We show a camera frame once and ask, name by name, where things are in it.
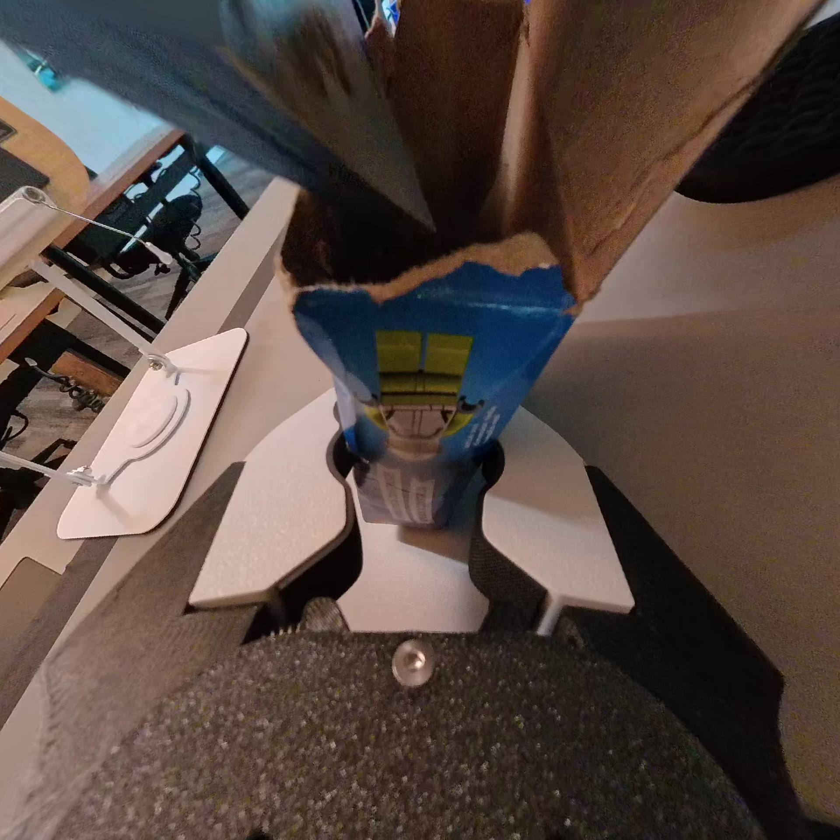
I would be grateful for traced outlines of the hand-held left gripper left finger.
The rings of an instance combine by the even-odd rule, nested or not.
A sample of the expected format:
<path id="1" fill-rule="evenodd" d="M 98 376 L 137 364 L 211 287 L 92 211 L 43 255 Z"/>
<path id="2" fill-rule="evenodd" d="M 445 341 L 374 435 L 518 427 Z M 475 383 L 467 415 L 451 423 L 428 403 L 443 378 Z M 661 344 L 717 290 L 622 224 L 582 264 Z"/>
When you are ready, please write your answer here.
<path id="1" fill-rule="evenodd" d="M 282 421 L 246 456 L 188 605 L 268 602 L 350 534 L 355 512 L 336 461 L 333 388 Z"/>

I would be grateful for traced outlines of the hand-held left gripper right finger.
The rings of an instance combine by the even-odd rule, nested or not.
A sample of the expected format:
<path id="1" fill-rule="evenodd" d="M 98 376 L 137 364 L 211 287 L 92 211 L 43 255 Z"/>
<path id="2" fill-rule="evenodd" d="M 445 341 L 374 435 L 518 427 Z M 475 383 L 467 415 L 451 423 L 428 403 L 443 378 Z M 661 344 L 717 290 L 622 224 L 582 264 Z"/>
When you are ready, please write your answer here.
<path id="1" fill-rule="evenodd" d="M 634 595 L 583 459 L 519 408 L 481 466 L 469 578 L 489 603 L 485 624 L 552 635 L 565 609 L 617 615 Z"/>

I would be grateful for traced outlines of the blue lego set box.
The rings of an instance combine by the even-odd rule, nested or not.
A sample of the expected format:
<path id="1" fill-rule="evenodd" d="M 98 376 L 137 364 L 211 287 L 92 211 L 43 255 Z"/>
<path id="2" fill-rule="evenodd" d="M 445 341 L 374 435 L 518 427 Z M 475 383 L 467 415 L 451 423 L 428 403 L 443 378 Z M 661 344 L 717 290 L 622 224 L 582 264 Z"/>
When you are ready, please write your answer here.
<path id="1" fill-rule="evenodd" d="M 584 305 L 820 2 L 403 2 L 436 227 L 300 191 L 278 264 L 363 520 L 439 529 Z"/>

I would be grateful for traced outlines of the stand display board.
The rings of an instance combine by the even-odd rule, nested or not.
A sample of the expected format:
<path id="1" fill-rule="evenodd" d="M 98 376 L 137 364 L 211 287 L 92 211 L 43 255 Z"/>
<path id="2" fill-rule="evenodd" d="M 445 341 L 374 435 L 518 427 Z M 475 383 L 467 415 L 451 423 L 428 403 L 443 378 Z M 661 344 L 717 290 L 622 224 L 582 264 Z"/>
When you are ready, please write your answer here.
<path id="1" fill-rule="evenodd" d="M 2 201 L 1 288 L 53 245 L 88 203 L 88 173 L 69 145 L 10 101 L 1 119 L 14 131 L 2 150 L 37 171 L 47 183 L 27 182 Z"/>

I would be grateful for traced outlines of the lego instruction booklet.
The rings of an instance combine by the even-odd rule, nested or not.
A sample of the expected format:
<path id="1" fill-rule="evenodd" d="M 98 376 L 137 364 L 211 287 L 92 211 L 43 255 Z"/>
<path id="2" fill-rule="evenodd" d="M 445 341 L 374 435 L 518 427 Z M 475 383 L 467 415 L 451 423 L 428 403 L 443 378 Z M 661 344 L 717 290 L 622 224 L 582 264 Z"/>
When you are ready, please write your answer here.
<path id="1" fill-rule="evenodd" d="M 1 3 L 45 58 L 352 220 L 435 230 L 352 2 Z"/>

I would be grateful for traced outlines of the white stand base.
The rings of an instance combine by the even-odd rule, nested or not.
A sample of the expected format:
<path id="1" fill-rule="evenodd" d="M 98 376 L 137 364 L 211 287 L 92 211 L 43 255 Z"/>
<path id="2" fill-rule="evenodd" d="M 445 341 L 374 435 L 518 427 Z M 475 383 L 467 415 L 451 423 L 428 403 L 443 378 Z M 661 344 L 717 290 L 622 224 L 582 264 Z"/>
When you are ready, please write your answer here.
<path id="1" fill-rule="evenodd" d="M 169 351 L 143 374 L 61 513 L 58 539 L 145 534 L 181 499 L 249 340 L 243 328 Z"/>

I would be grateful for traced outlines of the black office chair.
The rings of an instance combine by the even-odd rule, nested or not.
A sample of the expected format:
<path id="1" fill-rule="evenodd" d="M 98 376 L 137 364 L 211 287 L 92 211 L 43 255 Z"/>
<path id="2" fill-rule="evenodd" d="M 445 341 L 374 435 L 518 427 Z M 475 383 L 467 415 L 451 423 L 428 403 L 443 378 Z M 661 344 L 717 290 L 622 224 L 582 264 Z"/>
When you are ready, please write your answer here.
<path id="1" fill-rule="evenodd" d="M 181 305 L 192 285 L 212 261 L 211 257 L 201 257 L 188 244 L 189 239 L 201 233 L 197 222 L 202 212 L 202 198 L 189 192 L 165 203 L 148 224 L 144 242 L 171 256 L 180 268 L 164 315 L 165 320 Z M 155 258 L 147 248 L 130 245 L 117 254 L 115 261 L 106 265 L 106 270 L 113 277 L 128 279 L 151 267 L 154 267 L 156 274 L 168 270 L 162 260 Z"/>

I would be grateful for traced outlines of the wooden desk black legs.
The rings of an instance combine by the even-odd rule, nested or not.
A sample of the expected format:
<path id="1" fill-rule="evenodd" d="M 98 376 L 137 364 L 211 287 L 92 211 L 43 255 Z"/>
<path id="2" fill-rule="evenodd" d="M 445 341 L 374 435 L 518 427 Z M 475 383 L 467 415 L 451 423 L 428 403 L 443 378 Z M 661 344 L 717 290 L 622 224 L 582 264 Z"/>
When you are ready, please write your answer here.
<path id="1" fill-rule="evenodd" d="M 164 327 L 161 319 L 130 300 L 105 279 L 93 278 L 96 270 L 110 270 L 118 250 L 115 247 L 102 250 L 86 246 L 79 252 L 72 243 L 83 237 L 88 228 L 93 228 L 93 224 L 87 222 L 88 218 L 98 222 L 109 208 L 119 202 L 127 202 L 126 192 L 141 183 L 146 185 L 146 191 L 132 201 L 132 209 L 121 216 L 119 224 L 111 224 L 111 227 L 133 235 L 146 225 L 158 205 L 164 207 L 171 203 L 167 196 L 193 170 L 199 172 L 238 219 L 245 219 L 250 207 L 209 159 L 210 147 L 195 142 L 178 129 L 157 129 L 144 135 L 107 170 L 84 184 L 81 182 L 81 163 L 66 143 L 40 123 L 26 122 L 24 115 L 8 117 L 6 122 L 16 129 L 16 133 L 5 140 L 2 148 L 47 175 L 48 188 L 69 186 L 69 193 L 48 192 L 48 195 L 56 205 L 60 204 L 61 197 L 75 200 L 80 218 L 50 213 L 49 224 L 38 232 L 36 239 L 16 246 L 10 262 L 2 264 L 2 288 L 25 273 L 31 259 L 43 257 L 49 264 L 57 265 L 73 280 L 94 291 L 116 312 L 141 326 L 144 334 L 158 335 Z"/>

